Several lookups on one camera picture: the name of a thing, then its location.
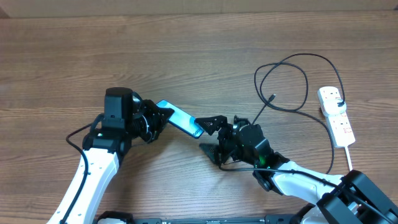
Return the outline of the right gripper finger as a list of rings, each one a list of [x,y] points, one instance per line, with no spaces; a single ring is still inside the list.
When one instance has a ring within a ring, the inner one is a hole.
[[[199,147],[213,164],[221,164],[221,149],[218,144],[200,143]]]
[[[219,131],[221,128],[227,127],[227,117],[225,116],[213,116],[208,118],[196,118],[195,123],[201,127],[204,132],[210,136]]]

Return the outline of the blue Galaxy S24+ smartphone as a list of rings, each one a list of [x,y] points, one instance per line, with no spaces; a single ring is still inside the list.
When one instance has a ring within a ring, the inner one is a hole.
[[[181,110],[170,102],[161,100],[156,105],[159,108],[173,109],[174,113],[169,118],[169,123],[189,136],[198,139],[204,133],[204,130],[196,124],[195,117]]]

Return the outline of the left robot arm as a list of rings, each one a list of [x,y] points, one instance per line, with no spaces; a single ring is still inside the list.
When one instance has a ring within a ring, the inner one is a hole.
[[[118,172],[132,140],[158,139],[174,110],[143,100],[130,88],[106,90],[104,111],[85,127],[75,176],[50,223],[92,223],[104,192]]]

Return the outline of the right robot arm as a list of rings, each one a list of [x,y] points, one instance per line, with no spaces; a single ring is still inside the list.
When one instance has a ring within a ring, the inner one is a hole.
[[[220,170],[228,159],[245,162],[265,191],[308,203],[291,223],[397,223],[397,205],[358,170],[330,175],[303,168],[275,152],[260,125],[246,118],[228,123],[225,116],[214,116],[195,123],[209,135],[218,134],[218,143],[200,148]]]

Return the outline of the white charger plug adapter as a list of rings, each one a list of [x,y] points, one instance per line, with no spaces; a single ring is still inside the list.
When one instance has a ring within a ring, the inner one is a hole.
[[[346,111],[346,103],[341,99],[326,100],[322,104],[322,111],[326,117],[338,116]]]

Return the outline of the white power strip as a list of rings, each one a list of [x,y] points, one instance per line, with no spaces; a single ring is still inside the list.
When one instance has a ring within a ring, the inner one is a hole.
[[[322,104],[326,100],[342,99],[339,90],[333,86],[324,86],[317,91],[322,111]],[[348,147],[355,142],[354,133],[346,111],[338,116],[326,117],[326,123],[332,136],[333,145],[337,148]]]

